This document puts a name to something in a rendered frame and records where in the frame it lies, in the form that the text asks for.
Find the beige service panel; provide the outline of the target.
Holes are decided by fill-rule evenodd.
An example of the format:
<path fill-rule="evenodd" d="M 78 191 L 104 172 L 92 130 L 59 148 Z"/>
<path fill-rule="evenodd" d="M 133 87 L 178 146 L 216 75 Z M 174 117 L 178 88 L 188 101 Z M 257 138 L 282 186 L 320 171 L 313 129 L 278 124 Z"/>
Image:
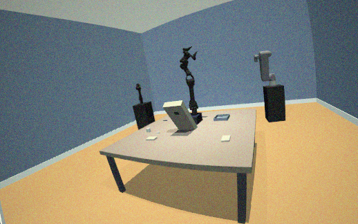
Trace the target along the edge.
<path fill-rule="evenodd" d="M 182 100 L 165 102 L 163 109 L 177 126 L 178 130 L 196 130 L 198 128 Z"/>

